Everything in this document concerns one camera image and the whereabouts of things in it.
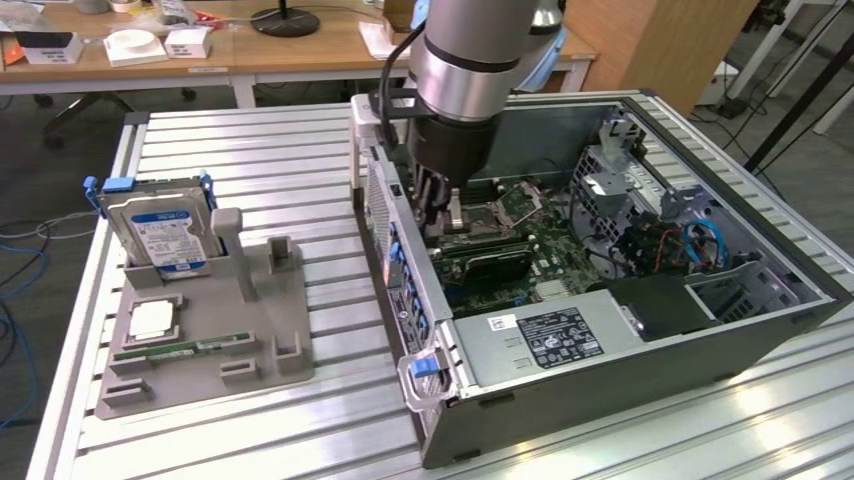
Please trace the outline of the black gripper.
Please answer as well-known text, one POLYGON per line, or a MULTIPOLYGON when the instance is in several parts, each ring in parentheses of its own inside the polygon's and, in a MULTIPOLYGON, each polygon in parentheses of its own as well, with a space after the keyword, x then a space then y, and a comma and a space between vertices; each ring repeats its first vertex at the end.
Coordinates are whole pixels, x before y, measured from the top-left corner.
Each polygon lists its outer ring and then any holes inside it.
POLYGON ((407 149, 415 162, 451 184, 466 184, 485 168, 499 116, 482 122, 458 122, 441 116, 410 121, 407 149))

